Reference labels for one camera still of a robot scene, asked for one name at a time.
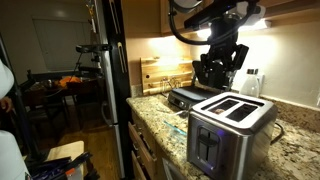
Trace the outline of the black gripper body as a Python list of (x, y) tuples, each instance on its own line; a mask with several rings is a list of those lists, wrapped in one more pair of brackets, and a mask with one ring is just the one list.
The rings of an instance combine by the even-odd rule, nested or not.
[(239, 70), (246, 58), (249, 48), (238, 44), (237, 20), (218, 17), (210, 26), (208, 38), (210, 48), (207, 54), (201, 55), (201, 68), (204, 72), (213, 71), (221, 66), (224, 71)]

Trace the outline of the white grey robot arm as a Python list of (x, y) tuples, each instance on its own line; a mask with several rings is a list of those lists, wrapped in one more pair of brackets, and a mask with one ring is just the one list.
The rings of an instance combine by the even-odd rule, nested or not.
[(185, 29), (199, 30), (204, 24), (210, 27), (210, 35), (205, 41), (187, 39), (176, 28), (176, 12), (190, 13), (202, 0), (168, 0), (169, 26), (172, 34), (190, 45), (209, 45), (209, 51), (193, 61), (195, 77), (199, 83), (212, 88), (229, 91), (249, 47), (238, 44), (238, 30), (243, 25), (253, 25), (261, 20), (266, 8), (259, 0), (213, 0), (200, 12), (184, 21)]

